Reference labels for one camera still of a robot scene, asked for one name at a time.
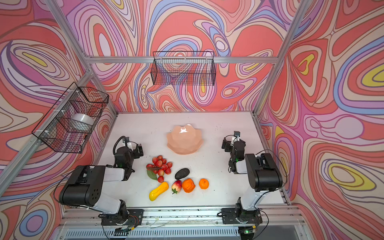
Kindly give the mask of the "small orange tangerine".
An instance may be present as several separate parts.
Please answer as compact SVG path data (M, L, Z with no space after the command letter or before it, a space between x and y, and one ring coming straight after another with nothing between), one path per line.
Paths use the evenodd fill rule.
M199 186L200 186L200 188L201 188L202 190L206 190L206 189L208 189L208 188L209 188L209 185L210 185L210 183L209 183L209 181L208 181L207 179L200 179L200 181L199 181Z

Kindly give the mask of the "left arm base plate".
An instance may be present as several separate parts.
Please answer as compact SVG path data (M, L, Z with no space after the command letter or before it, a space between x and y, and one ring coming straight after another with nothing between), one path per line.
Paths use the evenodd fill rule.
M99 214L102 226L139 226L143 220L143 209L119 210L116 214Z

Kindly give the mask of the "red lychee bunch with leaf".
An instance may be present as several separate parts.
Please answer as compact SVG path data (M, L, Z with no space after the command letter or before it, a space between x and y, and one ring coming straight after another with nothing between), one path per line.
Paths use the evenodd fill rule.
M173 162L168 161L163 155L152 158L152 163L146 165L147 176L159 183L165 181L165 176L172 173Z

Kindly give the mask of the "yellow orange mango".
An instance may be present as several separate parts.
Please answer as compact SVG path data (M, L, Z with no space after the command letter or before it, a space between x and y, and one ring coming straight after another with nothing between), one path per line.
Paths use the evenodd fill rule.
M149 193L150 201L156 200L161 194L166 192L169 189L169 184L167 182L161 183L157 188L153 189Z

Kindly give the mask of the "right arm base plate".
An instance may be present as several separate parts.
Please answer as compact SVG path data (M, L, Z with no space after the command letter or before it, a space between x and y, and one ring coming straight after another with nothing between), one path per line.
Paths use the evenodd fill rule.
M222 208L221 217L223 224L253 224L258 226L263 222L262 214L259 209L245 211L236 208Z

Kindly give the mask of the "dark avocado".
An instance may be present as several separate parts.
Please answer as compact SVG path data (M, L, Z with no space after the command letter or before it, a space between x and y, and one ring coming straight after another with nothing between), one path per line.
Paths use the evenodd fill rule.
M189 170L188 168L180 169L180 170L177 171L177 173L175 174L175 179L176 179L176 180L181 180L181 179L187 177L189 174L190 174L190 170Z

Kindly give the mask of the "orange persimmon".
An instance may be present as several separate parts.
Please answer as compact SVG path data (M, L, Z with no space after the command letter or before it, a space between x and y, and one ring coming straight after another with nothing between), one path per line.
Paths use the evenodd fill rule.
M192 179L186 179L182 182L182 188L185 193L191 193L195 189L196 185Z

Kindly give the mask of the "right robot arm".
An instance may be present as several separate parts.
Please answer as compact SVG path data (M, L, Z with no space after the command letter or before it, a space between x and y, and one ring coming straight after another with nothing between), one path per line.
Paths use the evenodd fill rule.
M233 208L222 208L219 216L223 224L253 224L262 223L259 204L271 192L283 187L283 177L271 154L262 150L256 154L246 154L246 142L240 138L240 132L235 131L230 137L225 136L222 149L230 154L228 171L235 175L247 175L249 188L238 198Z

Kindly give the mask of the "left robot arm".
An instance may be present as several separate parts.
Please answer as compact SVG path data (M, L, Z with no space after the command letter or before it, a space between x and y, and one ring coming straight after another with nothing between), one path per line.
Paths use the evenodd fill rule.
M143 210L129 211L124 200L104 193L107 182L126 182L135 172L135 159L144 156L143 147L121 136L113 147L113 165L78 166L59 194L64 206L84 207L99 212L101 225L136 228L142 223Z

